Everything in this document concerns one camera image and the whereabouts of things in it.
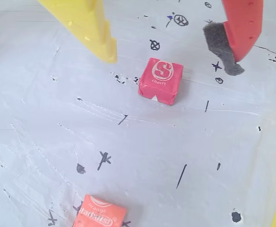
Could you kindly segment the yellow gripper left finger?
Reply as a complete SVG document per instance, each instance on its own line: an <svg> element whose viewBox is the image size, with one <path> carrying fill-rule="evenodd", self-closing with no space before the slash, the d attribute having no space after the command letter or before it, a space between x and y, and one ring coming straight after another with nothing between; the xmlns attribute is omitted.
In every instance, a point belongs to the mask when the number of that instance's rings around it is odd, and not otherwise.
<svg viewBox="0 0 276 227"><path fill-rule="evenodd" d="M105 18L101 0L40 0L60 23L62 23L96 57L117 62L116 39L111 35L110 23Z"/></svg>

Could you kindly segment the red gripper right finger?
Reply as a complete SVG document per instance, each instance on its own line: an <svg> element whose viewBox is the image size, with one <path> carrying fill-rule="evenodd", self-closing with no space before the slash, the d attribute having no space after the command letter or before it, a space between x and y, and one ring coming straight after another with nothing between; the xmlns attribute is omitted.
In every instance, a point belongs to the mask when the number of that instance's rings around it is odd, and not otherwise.
<svg viewBox="0 0 276 227"><path fill-rule="evenodd" d="M221 59L230 76L245 70L240 62L252 49L262 32L262 0L223 0L227 21L210 22L203 32L208 49Z"/></svg>

